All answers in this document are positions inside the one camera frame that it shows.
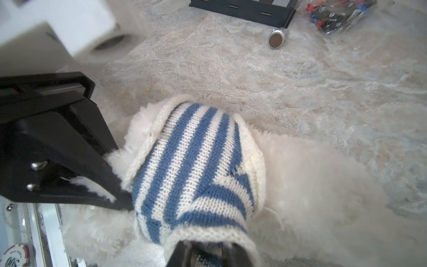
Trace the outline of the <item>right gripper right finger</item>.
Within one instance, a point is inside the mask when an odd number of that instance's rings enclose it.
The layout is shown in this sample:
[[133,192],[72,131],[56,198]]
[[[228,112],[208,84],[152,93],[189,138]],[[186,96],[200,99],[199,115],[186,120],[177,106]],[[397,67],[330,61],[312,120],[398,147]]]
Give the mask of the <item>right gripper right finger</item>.
[[247,251],[235,243],[222,243],[222,264],[224,267],[253,267]]

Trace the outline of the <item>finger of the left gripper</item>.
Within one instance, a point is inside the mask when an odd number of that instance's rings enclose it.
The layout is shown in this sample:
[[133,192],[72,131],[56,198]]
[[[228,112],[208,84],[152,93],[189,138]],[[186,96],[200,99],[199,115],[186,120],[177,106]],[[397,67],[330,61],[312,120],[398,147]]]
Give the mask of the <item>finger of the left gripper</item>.
[[90,99],[95,83],[81,72],[1,78],[1,124]]
[[1,195],[15,202],[132,210],[105,155],[116,143],[82,96],[46,96],[1,106]]

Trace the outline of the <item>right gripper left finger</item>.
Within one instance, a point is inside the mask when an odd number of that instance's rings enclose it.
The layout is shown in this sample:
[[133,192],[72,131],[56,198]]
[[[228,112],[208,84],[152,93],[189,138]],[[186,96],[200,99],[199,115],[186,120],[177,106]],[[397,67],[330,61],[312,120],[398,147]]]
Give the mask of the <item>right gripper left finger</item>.
[[168,260],[166,267],[193,267],[193,255],[197,251],[197,243],[194,241],[179,241]]

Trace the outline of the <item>blue white striped shirt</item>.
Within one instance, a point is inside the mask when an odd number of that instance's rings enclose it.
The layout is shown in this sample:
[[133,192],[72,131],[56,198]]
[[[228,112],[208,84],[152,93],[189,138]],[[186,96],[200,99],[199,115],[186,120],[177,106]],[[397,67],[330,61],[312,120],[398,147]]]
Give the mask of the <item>blue white striped shirt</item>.
[[266,167],[237,114],[180,95],[133,116],[122,188],[132,196],[138,232],[162,246],[168,262],[179,241],[194,241],[194,267],[223,267],[222,243],[260,255],[249,222],[265,202]]

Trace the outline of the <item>white teddy bear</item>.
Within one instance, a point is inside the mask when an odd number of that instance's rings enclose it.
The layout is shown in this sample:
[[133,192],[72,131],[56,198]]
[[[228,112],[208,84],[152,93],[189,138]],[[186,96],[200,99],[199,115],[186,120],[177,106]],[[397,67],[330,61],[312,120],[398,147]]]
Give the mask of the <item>white teddy bear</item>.
[[[106,156],[121,188],[131,119],[113,124],[123,146]],[[266,167],[265,202],[248,224],[260,255],[258,267],[263,254],[273,260],[313,258],[344,267],[426,266],[426,225],[390,210],[386,193],[362,164],[330,146],[246,124]],[[61,219],[64,245],[73,258],[103,266],[134,250],[143,261],[159,261],[149,249],[162,246],[138,232],[134,207],[116,211],[63,204]]]

